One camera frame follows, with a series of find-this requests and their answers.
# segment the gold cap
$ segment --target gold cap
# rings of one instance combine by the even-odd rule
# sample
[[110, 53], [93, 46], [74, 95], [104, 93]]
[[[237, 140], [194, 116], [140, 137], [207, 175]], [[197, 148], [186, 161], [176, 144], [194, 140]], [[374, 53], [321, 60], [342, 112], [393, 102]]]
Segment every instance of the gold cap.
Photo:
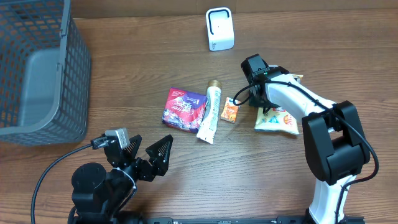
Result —
[[221, 83], [217, 80], [210, 80], [209, 84], [207, 84], [207, 87], [215, 86], [221, 89]]

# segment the white tube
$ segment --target white tube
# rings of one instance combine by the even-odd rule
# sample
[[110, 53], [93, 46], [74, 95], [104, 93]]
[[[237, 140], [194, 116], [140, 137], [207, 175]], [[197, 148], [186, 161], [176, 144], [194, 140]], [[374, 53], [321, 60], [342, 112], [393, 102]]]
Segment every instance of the white tube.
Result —
[[216, 80], [210, 81], [206, 96], [206, 112], [200, 124], [197, 138], [213, 144], [217, 130], [218, 113], [220, 111], [221, 83]]

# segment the plastic basket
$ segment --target plastic basket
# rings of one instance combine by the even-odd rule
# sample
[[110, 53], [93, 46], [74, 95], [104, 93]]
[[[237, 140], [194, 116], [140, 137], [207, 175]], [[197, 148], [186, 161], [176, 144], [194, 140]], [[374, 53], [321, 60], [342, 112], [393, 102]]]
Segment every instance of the plastic basket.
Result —
[[0, 141], [81, 141], [90, 73], [70, 0], [0, 2]]

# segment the wooden table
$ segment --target wooden table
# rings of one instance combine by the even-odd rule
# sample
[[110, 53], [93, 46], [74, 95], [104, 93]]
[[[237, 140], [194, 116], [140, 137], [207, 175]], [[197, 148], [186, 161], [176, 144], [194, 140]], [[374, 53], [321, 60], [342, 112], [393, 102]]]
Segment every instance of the wooden table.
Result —
[[[174, 143], [165, 177], [139, 182], [128, 210], [174, 218], [302, 215], [315, 178], [302, 134], [255, 133], [256, 109], [244, 105], [236, 124], [219, 121], [214, 145], [161, 123], [171, 86], [205, 93], [222, 85], [222, 106], [247, 81], [240, 63], [259, 53], [269, 64], [304, 74], [325, 98], [350, 100], [379, 156], [379, 175], [350, 190], [345, 213], [369, 223], [398, 222], [398, 9], [235, 14], [235, 46], [209, 52], [204, 16], [76, 20], [93, 57], [88, 134], [81, 144], [22, 147], [1, 143], [0, 222], [29, 223], [32, 192], [56, 158], [106, 129], [127, 127], [144, 149], [167, 134]], [[80, 165], [110, 165], [102, 150], [70, 156], [46, 176], [37, 223], [66, 223], [70, 179]], [[363, 167], [370, 174], [373, 163]]]

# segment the plastic package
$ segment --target plastic package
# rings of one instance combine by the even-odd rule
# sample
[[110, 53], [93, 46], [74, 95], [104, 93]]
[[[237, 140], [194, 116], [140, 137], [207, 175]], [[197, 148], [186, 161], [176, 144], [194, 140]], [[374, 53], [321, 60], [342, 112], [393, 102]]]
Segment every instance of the plastic package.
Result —
[[209, 81], [206, 96], [206, 112], [200, 124], [197, 138], [213, 144], [217, 130], [218, 112], [220, 112], [221, 83], [216, 80]]
[[299, 128], [297, 120], [283, 108], [271, 108], [266, 114], [263, 108], [259, 108], [257, 113], [255, 131], [284, 131], [286, 133], [298, 135]]
[[221, 114], [221, 119], [229, 121], [231, 123], [236, 122], [236, 116], [238, 115], [238, 109], [240, 106], [235, 106], [232, 98], [227, 97], [224, 105], [224, 110]]
[[205, 114], [206, 102], [205, 95], [170, 88], [162, 122], [172, 128], [197, 133]]

